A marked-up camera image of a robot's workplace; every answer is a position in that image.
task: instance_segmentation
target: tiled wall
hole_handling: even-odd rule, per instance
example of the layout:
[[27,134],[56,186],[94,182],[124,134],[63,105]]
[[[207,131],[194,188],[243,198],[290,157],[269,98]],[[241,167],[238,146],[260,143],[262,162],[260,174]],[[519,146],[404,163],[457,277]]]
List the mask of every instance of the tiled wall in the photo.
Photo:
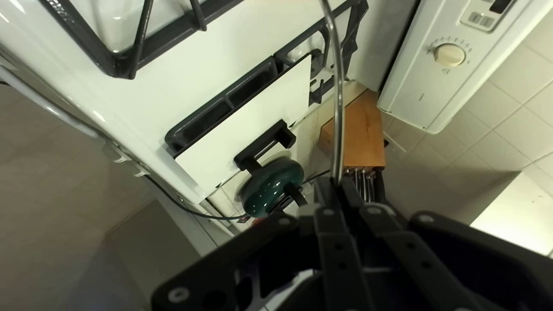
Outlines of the tiled wall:
[[385,117],[386,188],[405,212],[471,220],[525,169],[553,193],[553,13],[507,56],[438,134]]

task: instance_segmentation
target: metal rod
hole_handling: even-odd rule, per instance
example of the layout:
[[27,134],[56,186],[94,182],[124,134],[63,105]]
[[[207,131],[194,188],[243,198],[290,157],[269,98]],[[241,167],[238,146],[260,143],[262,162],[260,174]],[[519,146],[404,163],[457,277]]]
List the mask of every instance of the metal rod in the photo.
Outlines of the metal rod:
[[383,188],[383,176],[381,176],[381,167],[374,167],[374,200],[376,201],[385,201],[385,188]]
[[367,201],[367,182],[366,182],[366,170],[360,170],[360,193],[362,193],[362,201]]
[[340,48],[340,37],[338,30],[331,15],[331,8],[328,0],[319,0],[322,13],[324,13],[324,23],[326,30],[329,34],[329,48],[333,51],[333,153],[331,153],[331,177],[334,184],[341,182],[343,176],[343,58],[341,58],[341,48]]
[[355,188],[357,188],[357,193],[360,195],[360,172],[359,169],[355,169]]
[[374,200],[374,186],[372,186],[372,174],[366,172],[366,189],[367,189],[367,201]]

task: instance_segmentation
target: wooden panel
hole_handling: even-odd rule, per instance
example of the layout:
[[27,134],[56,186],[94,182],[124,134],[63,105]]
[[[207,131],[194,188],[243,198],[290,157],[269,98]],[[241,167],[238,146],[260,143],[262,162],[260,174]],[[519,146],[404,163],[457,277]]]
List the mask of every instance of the wooden panel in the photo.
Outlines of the wooden panel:
[[[333,118],[319,131],[319,146],[331,155]],[[366,89],[345,106],[343,167],[383,167],[383,134],[376,93]]]

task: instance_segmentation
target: black plastic part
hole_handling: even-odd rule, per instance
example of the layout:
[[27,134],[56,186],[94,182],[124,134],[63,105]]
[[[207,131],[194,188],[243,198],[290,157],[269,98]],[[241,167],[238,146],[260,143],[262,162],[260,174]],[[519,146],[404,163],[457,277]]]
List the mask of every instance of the black plastic part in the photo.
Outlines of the black plastic part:
[[300,207],[300,205],[307,205],[307,200],[303,198],[303,195],[300,193],[300,189],[298,189],[296,186],[286,184],[286,186],[283,188],[283,191],[284,191],[284,195],[288,195],[291,200],[295,200],[298,207]]
[[414,214],[409,229],[478,295],[504,309],[553,309],[550,258],[435,212]]
[[310,91],[310,93],[309,93],[309,99],[321,103],[321,101],[322,101],[322,94],[324,94],[329,87],[333,87],[333,75],[331,75],[329,79],[322,80],[319,87],[315,87],[314,91]]
[[260,136],[257,136],[239,153],[236,153],[232,158],[234,163],[239,167],[239,170],[246,169],[253,172],[258,167],[257,157],[262,155],[264,150],[272,146],[274,141],[277,141],[284,148],[290,148],[295,143],[295,134],[281,118],[274,122],[269,129],[265,129]]
[[136,70],[182,41],[196,29],[207,29],[207,23],[239,3],[241,0],[205,0],[198,3],[189,0],[191,10],[174,18],[151,36],[144,36],[151,1],[144,0],[141,8],[137,30],[131,48],[113,53],[106,49],[103,41],[93,32],[82,15],[73,8],[70,0],[39,0],[49,15],[68,32],[68,36],[84,49],[105,74],[113,77],[132,79]]
[[[156,286],[151,309],[205,309],[212,295],[219,309],[260,309],[303,269],[314,274],[277,309],[553,309],[547,257],[431,212],[412,215],[407,229],[381,205],[362,205],[348,177],[315,179],[315,195],[314,217],[251,226]],[[170,302],[174,288],[189,295]]]
[[488,6],[490,11],[495,11],[495,13],[502,13],[509,4],[511,4],[512,0],[493,0],[493,3]]

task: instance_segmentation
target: knob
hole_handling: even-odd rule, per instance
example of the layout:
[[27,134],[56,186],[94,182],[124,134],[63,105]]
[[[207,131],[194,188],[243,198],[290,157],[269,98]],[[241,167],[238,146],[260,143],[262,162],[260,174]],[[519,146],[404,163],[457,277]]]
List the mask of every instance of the knob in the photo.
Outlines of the knob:
[[457,44],[443,42],[433,49],[433,58],[436,63],[450,68],[450,67],[457,67],[459,63],[462,63],[466,58],[466,53]]

